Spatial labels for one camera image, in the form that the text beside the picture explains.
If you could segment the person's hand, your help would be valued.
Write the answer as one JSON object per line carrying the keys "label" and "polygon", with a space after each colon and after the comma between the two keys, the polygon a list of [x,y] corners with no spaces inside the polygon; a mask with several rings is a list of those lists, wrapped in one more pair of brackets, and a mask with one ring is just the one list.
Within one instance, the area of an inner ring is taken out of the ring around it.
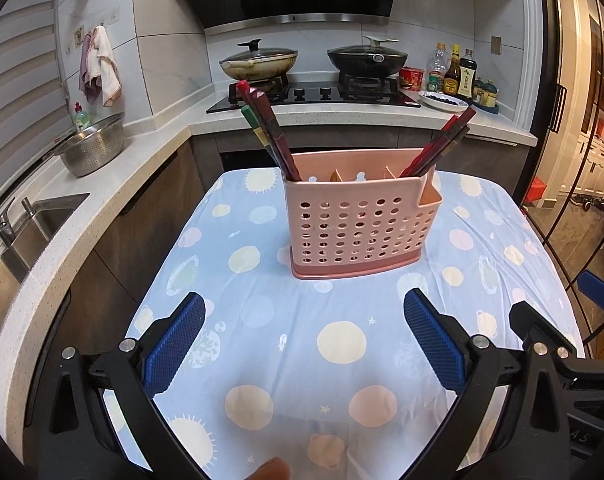
{"label": "person's hand", "polygon": [[267,460],[247,480],[289,480],[291,471],[288,463],[280,457]]}

